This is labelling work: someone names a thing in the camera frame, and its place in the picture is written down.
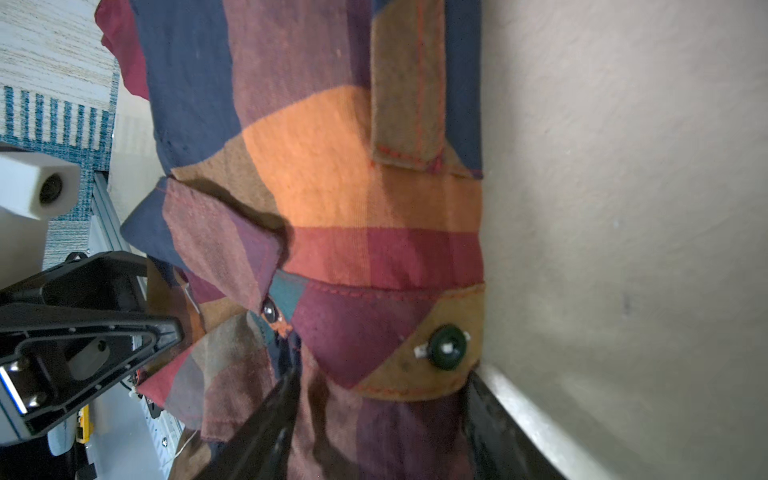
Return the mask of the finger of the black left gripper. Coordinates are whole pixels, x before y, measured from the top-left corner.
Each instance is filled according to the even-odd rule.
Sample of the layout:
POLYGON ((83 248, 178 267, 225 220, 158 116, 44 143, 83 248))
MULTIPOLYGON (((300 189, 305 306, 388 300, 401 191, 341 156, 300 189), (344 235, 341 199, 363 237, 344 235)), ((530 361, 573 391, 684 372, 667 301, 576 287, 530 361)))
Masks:
POLYGON ((64 262, 2 289, 1 303, 142 312, 146 300, 139 279, 146 275, 146 259, 127 251, 91 257, 76 252, 64 262))
POLYGON ((2 437, 46 435, 182 338, 172 317, 25 303, 2 306, 2 437))

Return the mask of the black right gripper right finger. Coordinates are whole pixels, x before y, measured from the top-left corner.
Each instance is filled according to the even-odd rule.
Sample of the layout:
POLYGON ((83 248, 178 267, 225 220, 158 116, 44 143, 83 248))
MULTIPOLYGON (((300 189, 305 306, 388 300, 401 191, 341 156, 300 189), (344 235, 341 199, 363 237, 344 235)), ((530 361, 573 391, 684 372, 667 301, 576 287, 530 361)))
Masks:
POLYGON ((477 373, 468 377, 464 411, 474 479, 564 479, 477 373))

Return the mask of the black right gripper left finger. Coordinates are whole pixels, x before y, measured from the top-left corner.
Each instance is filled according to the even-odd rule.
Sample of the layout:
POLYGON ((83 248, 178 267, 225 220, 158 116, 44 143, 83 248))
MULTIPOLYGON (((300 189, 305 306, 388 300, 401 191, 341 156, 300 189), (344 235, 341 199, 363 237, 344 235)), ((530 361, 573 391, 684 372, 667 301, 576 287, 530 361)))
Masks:
POLYGON ((300 372, 292 369, 197 477, 209 480, 285 479, 299 400, 300 372))

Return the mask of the multicolour plaid long sleeve shirt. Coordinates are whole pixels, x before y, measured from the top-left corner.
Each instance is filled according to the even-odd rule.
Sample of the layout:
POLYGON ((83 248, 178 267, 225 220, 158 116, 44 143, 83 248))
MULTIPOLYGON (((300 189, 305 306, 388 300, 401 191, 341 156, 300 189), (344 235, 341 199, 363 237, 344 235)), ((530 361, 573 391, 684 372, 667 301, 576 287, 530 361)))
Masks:
POLYGON ((139 392, 222 447, 301 373, 291 479, 469 479, 477 1, 102 1, 164 174, 123 222, 182 343, 139 392))

